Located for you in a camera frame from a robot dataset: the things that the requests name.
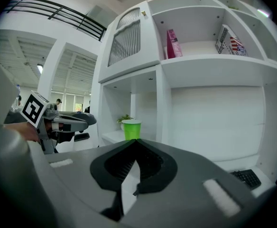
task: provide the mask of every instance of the person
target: person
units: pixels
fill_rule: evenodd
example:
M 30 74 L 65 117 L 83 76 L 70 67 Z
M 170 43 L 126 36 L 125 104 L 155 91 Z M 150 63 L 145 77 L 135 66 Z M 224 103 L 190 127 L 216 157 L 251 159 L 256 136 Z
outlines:
M 22 109 L 24 105 L 21 103 L 21 95 L 18 96 L 18 108 Z
M 86 113 L 90 113 L 90 101 L 89 101 L 89 106 L 85 109 Z
M 61 99 L 57 99 L 57 100 L 56 100 L 56 104 L 57 104 L 57 105 L 59 105 L 61 102 L 62 102 Z

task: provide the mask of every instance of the black railing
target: black railing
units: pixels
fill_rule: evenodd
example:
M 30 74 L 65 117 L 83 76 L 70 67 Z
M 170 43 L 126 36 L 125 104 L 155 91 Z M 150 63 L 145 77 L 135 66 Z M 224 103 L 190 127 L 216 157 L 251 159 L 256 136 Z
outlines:
M 106 28 L 88 16 L 64 5 L 48 0 L 11 0 L 4 12 L 28 12 L 57 19 L 76 27 L 97 40 L 101 40 Z

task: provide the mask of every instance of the book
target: book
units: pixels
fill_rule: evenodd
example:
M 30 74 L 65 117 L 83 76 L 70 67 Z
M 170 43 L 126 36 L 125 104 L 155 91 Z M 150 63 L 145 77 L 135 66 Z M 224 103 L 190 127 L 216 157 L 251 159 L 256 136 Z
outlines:
M 248 56 L 245 47 L 240 42 L 239 38 L 227 25 L 222 25 L 218 39 L 215 43 L 215 48 L 219 54 Z
M 168 58 L 182 57 L 182 50 L 173 29 L 167 30 L 167 56 Z

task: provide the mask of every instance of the keyboard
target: keyboard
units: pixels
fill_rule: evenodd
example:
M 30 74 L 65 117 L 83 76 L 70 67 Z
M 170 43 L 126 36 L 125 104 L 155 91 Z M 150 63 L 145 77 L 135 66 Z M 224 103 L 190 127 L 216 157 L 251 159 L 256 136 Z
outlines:
M 245 183 L 250 188 L 250 190 L 254 190 L 261 185 L 261 181 L 253 172 L 253 170 L 234 171 L 230 174 L 234 175 L 241 182 Z

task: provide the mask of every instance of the green cup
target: green cup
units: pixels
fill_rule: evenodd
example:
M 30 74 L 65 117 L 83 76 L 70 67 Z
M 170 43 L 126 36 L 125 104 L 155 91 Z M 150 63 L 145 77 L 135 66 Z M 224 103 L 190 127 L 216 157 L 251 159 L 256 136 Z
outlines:
M 131 139 L 139 139 L 140 136 L 140 125 L 141 121 L 139 120 L 123 120 L 121 121 L 124 124 L 124 132 L 125 132 L 125 139 L 131 140 Z

